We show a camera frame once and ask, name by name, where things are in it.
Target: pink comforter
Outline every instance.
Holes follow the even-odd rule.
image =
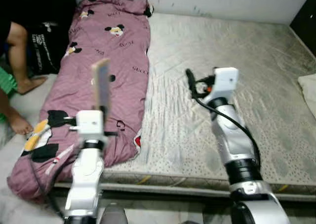
[[[90,66],[101,58],[110,58],[111,111],[106,130],[119,135],[110,138],[105,150],[107,167],[134,158],[140,150],[138,132],[149,70],[146,52],[150,27],[144,15],[148,7],[147,0],[83,0],[69,30],[70,45],[57,80],[40,112],[40,121],[49,117],[48,123],[53,124],[65,115],[91,109]],[[42,197],[30,161],[46,192],[53,179],[71,177],[77,133],[70,132],[68,126],[54,127],[49,132],[44,144],[32,151],[24,150],[7,179],[12,191],[23,199]]]

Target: black bag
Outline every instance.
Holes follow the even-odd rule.
[[[68,30],[54,22],[27,26],[26,29],[32,72],[36,75],[57,74],[67,48]]]

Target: person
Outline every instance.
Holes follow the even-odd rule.
[[[36,79],[28,77],[26,58],[27,38],[28,33],[22,25],[0,18],[0,46],[3,46],[4,43],[9,44],[8,60],[17,83],[17,92],[19,94],[26,94],[43,84],[47,79],[46,77]],[[7,118],[10,126],[17,134],[27,134],[33,130],[30,123],[10,106],[9,99],[1,88],[0,113]]]

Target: mattress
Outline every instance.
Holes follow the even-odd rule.
[[[136,159],[106,168],[103,187],[228,195],[210,116],[190,99],[185,69],[198,79],[213,67],[236,67],[232,102],[259,145],[264,180],[278,196],[315,200],[316,119],[297,79],[315,73],[316,61],[291,29],[158,13],[149,21],[142,150]]]

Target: leg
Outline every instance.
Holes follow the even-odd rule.
[[[17,134],[27,134],[33,130],[32,125],[10,106],[8,96],[1,89],[0,101],[0,113],[7,117],[10,126]]]
[[[44,83],[46,78],[38,78],[30,80],[27,76],[26,65],[26,45],[27,45],[27,31],[26,29],[14,22],[11,22],[9,35],[6,39],[10,44],[8,51],[9,62],[12,67],[12,71],[15,80],[18,84],[18,92],[25,94],[30,90],[40,86]]]
[[[104,210],[100,224],[128,224],[124,209],[116,204],[108,205]]]

